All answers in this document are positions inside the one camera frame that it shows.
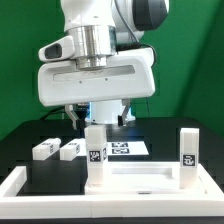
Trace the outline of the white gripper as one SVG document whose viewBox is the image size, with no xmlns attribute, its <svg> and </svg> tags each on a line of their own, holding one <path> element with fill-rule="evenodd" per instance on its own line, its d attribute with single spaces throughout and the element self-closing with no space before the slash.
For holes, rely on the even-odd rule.
<svg viewBox="0 0 224 224">
<path fill-rule="evenodd" d="M 125 126 L 132 98 L 152 96 L 154 52 L 151 48 L 121 51 L 99 70 L 81 71 L 72 60 L 44 64 L 38 72 L 38 93 L 44 106 L 66 105 L 65 112 L 77 130 L 81 120 L 72 104 L 122 99 L 118 126 Z"/>
</svg>

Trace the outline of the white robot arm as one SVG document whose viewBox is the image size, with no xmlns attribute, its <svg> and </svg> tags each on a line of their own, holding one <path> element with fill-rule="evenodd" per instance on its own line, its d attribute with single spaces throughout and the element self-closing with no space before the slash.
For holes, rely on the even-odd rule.
<svg viewBox="0 0 224 224">
<path fill-rule="evenodd" d="M 124 125 L 130 101 L 155 92 L 153 47 L 139 39 L 157 29 L 169 13 L 169 0 L 60 0 L 65 36 L 38 52 L 38 94 L 45 106 L 74 111 L 90 105 L 91 123 Z"/>
</svg>

